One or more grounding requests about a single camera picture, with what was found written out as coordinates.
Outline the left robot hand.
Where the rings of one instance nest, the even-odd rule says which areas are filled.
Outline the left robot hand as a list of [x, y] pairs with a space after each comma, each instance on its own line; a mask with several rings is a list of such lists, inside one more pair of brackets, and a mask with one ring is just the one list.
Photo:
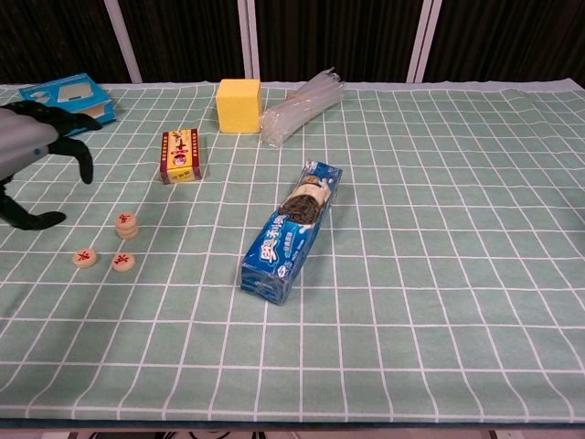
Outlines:
[[69, 135], [76, 130], [97, 131], [101, 124], [85, 113], [74, 113], [34, 101], [0, 105], [0, 220], [20, 230], [46, 230], [66, 219], [58, 211], [27, 212], [5, 193], [14, 175], [46, 155], [63, 155], [79, 163], [80, 178], [93, 180], [89, 148]]

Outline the blue kitchen scale box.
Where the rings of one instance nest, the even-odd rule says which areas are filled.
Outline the blue kitchen scale box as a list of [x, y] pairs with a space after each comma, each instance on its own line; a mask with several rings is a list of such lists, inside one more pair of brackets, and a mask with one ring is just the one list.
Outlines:
[[23, 100], [85, 113], [105, 124], [116, 120], [112, 99], [87, 73], [20, 88]]

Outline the dark ribbed partition panel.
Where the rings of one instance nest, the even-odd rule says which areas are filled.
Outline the dark ribbed partition panel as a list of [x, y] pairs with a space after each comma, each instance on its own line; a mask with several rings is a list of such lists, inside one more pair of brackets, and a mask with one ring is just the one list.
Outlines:
[[572, 79], [585, 89], [585, 0], [431, 0], [420, 81]]
[[254, 0], [261, 79], [404, 82], [423, 0]]
[[144, 82], [245, 76], [238, 0], [118, 0]]
[[0, 0], [0, 84], [131, 80], [103, 0]]

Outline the red yellow card box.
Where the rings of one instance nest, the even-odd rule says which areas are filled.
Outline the red yellow card box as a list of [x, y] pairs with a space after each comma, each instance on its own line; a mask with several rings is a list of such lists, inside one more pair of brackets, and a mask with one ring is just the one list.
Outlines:
[[197, 129], [163, 133], [159, 173], [165, 185], [203, 178]]

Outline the yellow sponge block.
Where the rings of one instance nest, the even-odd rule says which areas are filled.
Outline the yellow sponge block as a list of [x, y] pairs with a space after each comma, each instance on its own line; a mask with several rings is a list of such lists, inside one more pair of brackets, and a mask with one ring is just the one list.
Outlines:
[[226, 134], [254, 134], [261, 129], [261, 82], [223, 79], [216, 93], [219, 130]]

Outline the clear glue stick bundle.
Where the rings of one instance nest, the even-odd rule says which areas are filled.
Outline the clear glue stick bundle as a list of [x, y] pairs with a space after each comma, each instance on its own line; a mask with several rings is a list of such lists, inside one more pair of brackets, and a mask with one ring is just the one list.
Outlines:
[[263, 113], [261, 141], [266, 145], [282, 146], [305, 123], [341, 102], [344, 86], [334, 68], [321, 71], [283, 102]]

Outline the blue Oreo cookie pack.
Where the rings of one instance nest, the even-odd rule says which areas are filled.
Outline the blue Oreo cookie pack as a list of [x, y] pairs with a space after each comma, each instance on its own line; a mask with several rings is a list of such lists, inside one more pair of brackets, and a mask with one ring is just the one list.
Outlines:
[[343, 170], [307, 161], [288, 197], [264, 224], [240, 269], [240, 288], [283, 304], [327, 214]]

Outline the green checked tablecloth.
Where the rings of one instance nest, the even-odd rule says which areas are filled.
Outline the green checked tablecloth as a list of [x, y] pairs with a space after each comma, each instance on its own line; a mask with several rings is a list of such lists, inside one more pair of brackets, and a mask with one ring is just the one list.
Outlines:
[[[585, 423], [584, 90], [350, 87], [279, 148], [211, 84], [108, 92], [91, 185], [51, 156], [7, 188], [67, 219], [0, 223], [0, 419]], [[165, 185], [185, 129], [203, 178]], [[241, 263], [307, 161], [343, 175], [276, 305]]]

